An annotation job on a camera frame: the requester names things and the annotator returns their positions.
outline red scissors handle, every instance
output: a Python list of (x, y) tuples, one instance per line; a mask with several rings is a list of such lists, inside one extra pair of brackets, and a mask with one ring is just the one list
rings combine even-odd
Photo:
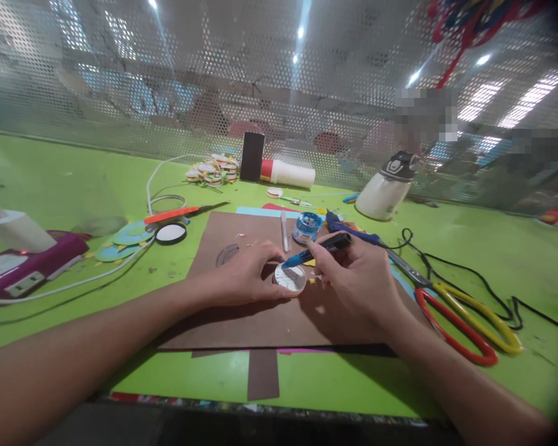
[[(446, 342), (455, 350), (457, 350), (465, 358), (469, 359), (471, 362), (477, 365), (483, 365), (484, 367), (490, 367), (498, 363), (498, 355), (494, 351), (494, 348), (486, 341), (482, 339), (477, 332), (475, 332), (469, 325), (463, 322), (456, 314), (451, 310), (446, 308), (439, 301), (434, 299), (424, 288), (417, 288), (415, 290), (415, 299), (417, 304), (422, 309), (423, 314), (428, 318), (430, 323), (434, 328), (436, 328), (445, 337)], [(480, 350), (482, 355), (473, 353), (472, 351), (466, 349), (464, 346), (459, 344), (456, 339), (454, 339), (450, 334), (444, 331), (440, 324), (434, 319), (434, 316), (430, 313), (428, 309), (428, 304), (436, 308), (440, 314), (446, 317), (456, 328), (461, 330), (465, 336), (467, 336), (471, 342)]]

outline red cap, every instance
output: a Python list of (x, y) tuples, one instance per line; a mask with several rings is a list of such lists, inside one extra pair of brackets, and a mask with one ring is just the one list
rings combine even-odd
[(273, 172), (273, 160), (263, 160), (260, 167), (260, 179), (270, 181), (271, 172)]

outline pen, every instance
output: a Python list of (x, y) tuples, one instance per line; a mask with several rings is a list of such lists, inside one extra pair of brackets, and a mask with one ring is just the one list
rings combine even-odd
[[(323, 246), (328, 252), (334, 253), (335, 251), (350, 245), (351, 242), (352, 242), (351, 235), (349, 235), (346, 232), (339, 232), (334, 237), (328, 238), (327, 240), (319, 243), (319, 245)], [(310, 250), (303, 250), (301, 253), (289, 257), (281, 267), (293, 268), (294, 266), (301, 265), (302, 263), (306, 263), (307, 261), (310, 261), (313, 258), (314, 256), (312, 256)]]
[(287, 219), (285, 217), (285, 209), (281, 210), (281, 234), (283, 236), (283, 251), (288, 253), (291, 251), (290, 236), (287, 234)]

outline blue glue gun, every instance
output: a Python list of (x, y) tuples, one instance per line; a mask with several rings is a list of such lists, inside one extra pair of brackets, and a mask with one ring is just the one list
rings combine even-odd
[(356, 230), (353, 230), (351, 228), (348, 228), (343, 223), (341, 223), (341, 221), (339, 220), (339, 217), (337, 217), (335, 214), (333, 214), (328, 209), (327, 209), (327, 216), (326, 216), (325, 221), (327, 222), (327, 227), (329, 228), (329, 232), (336, 232), (336, 231), (344, 230), (344, 231), (349, 232), (350, 234), (355, 235), (356, 237), (362, 239), (364, 242), (368, 242), (372, 245), (381, 246), (380, 237), (378, 237), (376, 234), (366, 234), (365, 232), (360, 232), (360, 231), (356, 231)]

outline white plastic tube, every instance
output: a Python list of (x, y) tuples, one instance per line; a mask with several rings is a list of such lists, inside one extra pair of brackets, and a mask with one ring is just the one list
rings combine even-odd
[(286, 162), (273, 160), (271, 183), (310, 189), (314, 184), (316, 171), (306, 167), (298, 167)]

